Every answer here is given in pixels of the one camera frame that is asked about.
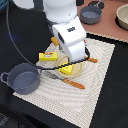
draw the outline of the black cable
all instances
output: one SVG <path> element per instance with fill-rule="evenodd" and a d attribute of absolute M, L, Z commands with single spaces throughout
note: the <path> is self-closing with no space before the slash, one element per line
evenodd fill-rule
<path fill-rule="evenodd" d="M 34 66 L 35 68 L 38 68 L 38 69 L 41 69 L 41 70 L 55 70 L 55 69 L 59 69 L 59 68 L 62 68 L 62 67 L 65 67 L 65 66 L 69 66 L 69 65 L 72 65 L 72 64 L 76 64 L 76 63 L 80 63 L 80 62 L 83 62 L 83 61 L 86 61 L 90 58 L 90 53 L 88 51 L 88 49 L 85 47 L 85 53 L 88 55 L 87 58 L 85 59 L 82 59 L 82 60 L 78 60 L 78 61 L 75 61 L 75 62 L 71 62 L 71 63 L 68 63 L 68 64 L 64 64 L 64 65 L 61 65 L 61 66 L 58 66 L 58 67 L 54 67 L 54 68 L 43 68 L 41 66 L 36 66 L 35 64 L 31 63 L 26 57 L 24 57 L 24 55 L 19 51 L 19 49 L 17 48 L 13 38 L 12 38 L 12 35 L 11 35 L 11 32 L 10 32 L 10 28 L 9 28 L 9 19 L 8 19 L 8 14 L 9 14 L 9 0 L 7 0 L 7 10 L 6 10 L 6 23 L 7 23 L 7 29 L 8 29 L 8 33 L 9 33 L 9 36 L 10 36 L 10 39 L 14 45 L 14 47 L 16 48 L 17 52 L 32 66 Z"/>
<path fill-rule="evenodd" d="M 31 125 L 25 126 L 25 128 L 30 128 Z M 20 123 L 18 122 L 18 128 L 20 128 Z"/>

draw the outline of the black surface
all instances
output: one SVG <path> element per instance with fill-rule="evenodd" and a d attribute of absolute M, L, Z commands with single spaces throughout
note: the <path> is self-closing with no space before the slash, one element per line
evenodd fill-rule
<path fill-rule="evenodd" d="M 94 6 L 94 5 L 96 5 L 98 2 L 99 2 L 99 1 L 91 1 L 91 2 L 88 4 L 88 6 L 89 6 L 89 5 Z M 98 7 L 99 7 L 100 9 L 103 9 L 103 8 L 105 7 L 105 5 L 104 5 L 103 2 L 100 2 L 99 5 L 98 5 Z"/>
<path fill-rule="evenodd" d="M 36 63 L 38 53 L 47 49 L 52 37 L 44 13 L 13 7 L 9 17 L 16 45 L 31 62 Z M 87 37 L 115 44 L 90 128 L 128 128 L 128 44 L 90 34 Z M 24 62 L 11 44 L 3 12 L 0 14 L 0 74 L 9 72 L 17 64 Z M 31 116 L 52 128 L 78 128 L 54 114 L 13 96 L 13 90 L 1 82 L 0 104 Z"/>

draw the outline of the woven placemat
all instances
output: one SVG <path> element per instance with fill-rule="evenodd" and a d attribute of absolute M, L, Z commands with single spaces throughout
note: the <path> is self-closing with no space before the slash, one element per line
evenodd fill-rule
<path fill-rule="evenodd" d="M 39 108 L 49 111 L 81 128 L 89 128 L 101 87 L 110 63 L 115 45 L 86 38 L 87 48 L 91 58 L 98 59 L 98 63 L 83 62 L 83 72 L 71 79 L 85 86 L 81 90 L 60 80 L 50 79 L 41 74 L 40 86 L 29 95 L 15 96 L 28 101 Z M 58 46 L 50 44 L 46 52 L 57 52 L 58 59 L 65 56 Z M 54 67 L 57 61 L 37 62 L 38 66 Z M 56 70 L 50 72 L 59 76 Z"/>

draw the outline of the food item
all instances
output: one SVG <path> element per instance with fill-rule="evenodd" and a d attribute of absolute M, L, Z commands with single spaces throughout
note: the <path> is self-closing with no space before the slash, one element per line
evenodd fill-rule
<path fill-rule="evenodd" d="M 73 68 L 73 65 L 69 65 L 69 66 L 59 68 L 58 70 L 66 75 L 70 75 L 72 72 L 72 68 Z"/>
<path fill-rule="evenodd" d="M 39 53 L 39 61 L 57 60 L 57 52 Z"/>

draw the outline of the orange utensil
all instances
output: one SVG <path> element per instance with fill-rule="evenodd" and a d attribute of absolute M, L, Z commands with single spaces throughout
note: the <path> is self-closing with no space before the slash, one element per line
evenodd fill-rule
<path fill-rule="evenodd" d="M 70 84 L 70 85 L 72 85 L 72 86 L 74 86 L 74 87 L 77 87 L 77 88 L 79 88 L 79 89 L 85 89 L 85 87 L 84 87 L 82 84 L 79 84 L 79 83 L 70 81 L 70 80 L 68 80 L 68 79 L 59 78 L 57 75 L 52 74 L 52 73 L 49 72 L 49 71 L 45 71 L 44 73 L 45 73 L 46 76 L 48 76 L 48 77 L 51 78 L 51 79 L 59 79 L 59 80 L 62 80 L 64 83 Z"/>

